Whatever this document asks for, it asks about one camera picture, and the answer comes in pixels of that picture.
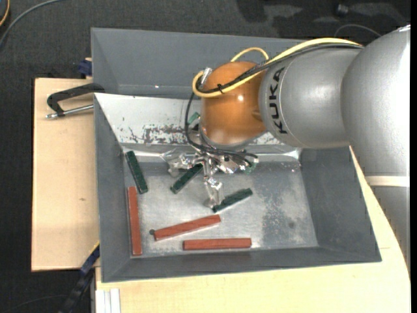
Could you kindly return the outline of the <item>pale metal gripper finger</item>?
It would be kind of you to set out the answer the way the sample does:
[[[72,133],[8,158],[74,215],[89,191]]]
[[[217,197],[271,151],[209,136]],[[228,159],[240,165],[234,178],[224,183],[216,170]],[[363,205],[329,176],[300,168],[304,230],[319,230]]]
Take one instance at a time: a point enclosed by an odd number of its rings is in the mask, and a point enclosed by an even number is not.
[[[172,177],[178,177],[181,170],[189,170],[194,165],[192,156],[185,153],[170,156],[167,159],[167,163],[168,172]]]
[[[205,207],[217,207],[224,201],[223,183],[217,181],[213,177],[206,177],[204,186],[208,194],[208,198],[203,202]]]

